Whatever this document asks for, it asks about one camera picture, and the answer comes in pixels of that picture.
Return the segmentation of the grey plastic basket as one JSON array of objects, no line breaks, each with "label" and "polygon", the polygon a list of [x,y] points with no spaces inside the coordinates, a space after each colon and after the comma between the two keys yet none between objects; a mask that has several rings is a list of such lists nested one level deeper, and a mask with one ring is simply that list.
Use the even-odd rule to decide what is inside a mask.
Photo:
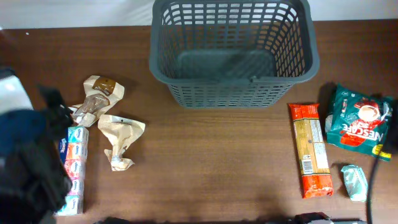
[{"label": "grey plastic basket", "polygon": [[186,108],[265,108],[319,67],[307,0],[153,5],[149,68]]}]

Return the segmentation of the orange spaghetti pasta packet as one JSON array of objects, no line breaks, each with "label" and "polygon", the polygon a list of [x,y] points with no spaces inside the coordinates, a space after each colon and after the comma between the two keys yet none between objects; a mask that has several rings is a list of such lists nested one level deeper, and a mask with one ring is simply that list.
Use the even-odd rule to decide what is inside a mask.
[{"label": "orange spaghetti pasta packet", "polygon": [[290,104],[303,184],[303,198],[333,195],[318,105]]}]

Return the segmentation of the green Nescafe coffee bag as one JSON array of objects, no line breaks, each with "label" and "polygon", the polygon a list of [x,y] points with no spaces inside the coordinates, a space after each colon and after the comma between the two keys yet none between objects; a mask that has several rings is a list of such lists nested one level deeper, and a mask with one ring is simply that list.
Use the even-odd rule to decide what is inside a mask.
[{"label": "green Nescafe coffee bag", "polygon": [[392,99],[377,98],[337,85],[325,118],[326,141],[336,147],[389,161],[382,152],[392,119]]}]

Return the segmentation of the small light green packet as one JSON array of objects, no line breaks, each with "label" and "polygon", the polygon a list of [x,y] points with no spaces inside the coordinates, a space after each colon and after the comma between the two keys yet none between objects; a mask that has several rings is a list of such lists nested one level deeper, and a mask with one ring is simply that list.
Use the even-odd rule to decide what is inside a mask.
[{"label": "small light green packet", "polygon": [[365,202],[368,195],[368,182],[362,168],[347,165],[342,167],[341,172],[351,201]]}]

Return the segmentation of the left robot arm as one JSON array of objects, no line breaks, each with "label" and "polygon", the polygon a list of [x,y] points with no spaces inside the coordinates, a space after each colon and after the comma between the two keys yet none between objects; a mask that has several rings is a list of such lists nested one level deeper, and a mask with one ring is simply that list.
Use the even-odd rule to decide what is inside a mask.
[{"label": "left robot arm", "polygon": [[56,88],[35,110],[14,70],[1,68],[1,223],[55,223],[72,187],[56,142],[73,124]]}]

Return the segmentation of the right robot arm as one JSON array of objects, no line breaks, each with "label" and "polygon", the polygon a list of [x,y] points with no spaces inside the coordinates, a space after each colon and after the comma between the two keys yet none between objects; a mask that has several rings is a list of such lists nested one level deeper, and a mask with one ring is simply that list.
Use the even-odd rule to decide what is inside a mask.
[{"label": "right robot arm", "polygon": [[322,212],[303,213],[294,218],[296,224],[367,224],[358,219],[332,219]]}]

